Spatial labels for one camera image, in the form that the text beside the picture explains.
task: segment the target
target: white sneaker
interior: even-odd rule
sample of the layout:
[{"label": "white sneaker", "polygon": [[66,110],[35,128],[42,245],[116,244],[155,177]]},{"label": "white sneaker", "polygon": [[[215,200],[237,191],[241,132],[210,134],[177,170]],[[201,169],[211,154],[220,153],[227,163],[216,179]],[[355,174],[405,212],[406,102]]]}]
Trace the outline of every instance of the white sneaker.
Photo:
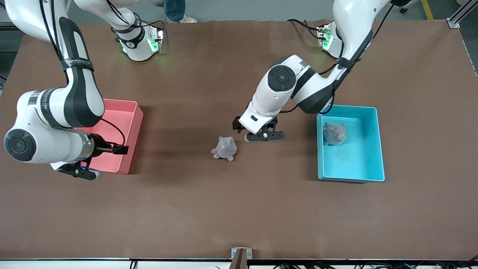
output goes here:
[{"label": "white sneaker", "polygon": [[191,18],[189,16],[186,16],[184,15],[183,16],[183,19],[178,21],[178,22],[174,22],[172,20],[170,20],[169,18],[166,19],[168,21],[168,23],[196,23],[197,20],[195,18]]}]

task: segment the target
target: round black joint cap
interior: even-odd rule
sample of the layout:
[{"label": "round black joint cap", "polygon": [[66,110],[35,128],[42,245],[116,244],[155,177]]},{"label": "round black joint cap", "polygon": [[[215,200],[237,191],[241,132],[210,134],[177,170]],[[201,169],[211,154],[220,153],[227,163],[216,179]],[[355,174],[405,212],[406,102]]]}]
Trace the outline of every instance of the round black joint cap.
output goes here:
[{"label": "round black joint cap", "polygon": [[14,129],[8,132],[4,141],[5,149],[13,158],[28,162],[36,152],[36,143],[33,136],[21,129]]},{"label": "round black joint cap", "polygon": [[295,84],[295,74],[290,67],[278,65],[271,68],[267,80],[273,91],[288,91]]}]

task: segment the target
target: person's leg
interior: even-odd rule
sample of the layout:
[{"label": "person's leg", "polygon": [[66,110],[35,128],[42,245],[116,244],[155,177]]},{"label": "person's leg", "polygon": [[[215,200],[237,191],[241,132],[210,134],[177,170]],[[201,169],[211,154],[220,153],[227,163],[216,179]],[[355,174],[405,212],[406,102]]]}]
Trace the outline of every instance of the person's leg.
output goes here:
[{"label": "person's leg", "polygon": [[164,13],[173,22],[183,19],[185,9],[185,0],[164,0]]}]

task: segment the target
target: pink bin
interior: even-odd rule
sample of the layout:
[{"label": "pink bin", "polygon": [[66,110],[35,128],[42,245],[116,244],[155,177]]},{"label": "pink bin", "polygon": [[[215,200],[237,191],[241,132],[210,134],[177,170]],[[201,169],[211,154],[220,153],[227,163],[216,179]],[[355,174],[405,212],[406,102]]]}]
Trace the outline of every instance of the pink bin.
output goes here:
[{"label": "pink bin", "polygon": [[[129,146],[128,154],[115,155],[103,153],[91,160],[90,168],[102,172],[126,175],[130,171],[134,148],[138,140],[143,112],[135,101],[103,99],[105,102],[105,114],[103,119],[116,125],[125,135],[125,145]],[[89,128],[77,128],[88,133],[98,134],[105,141],[120,144],[123,142],[121,134],[111,125],[104,121],[98,122]]]}]

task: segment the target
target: blue bin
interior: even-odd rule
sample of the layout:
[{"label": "blue bin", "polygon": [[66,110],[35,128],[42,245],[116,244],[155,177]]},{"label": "blue bin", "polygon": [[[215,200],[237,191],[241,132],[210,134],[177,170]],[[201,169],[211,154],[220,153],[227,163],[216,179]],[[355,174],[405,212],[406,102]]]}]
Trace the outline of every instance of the blue bin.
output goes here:
[{"label": "blue bin", "polygon": [[[339,146],[324,145],[325,123],[345,125],[347,138]],[[379,119],[374,107],[334,105],[317,115],[319,179],[347,182],[385,180]]]}]

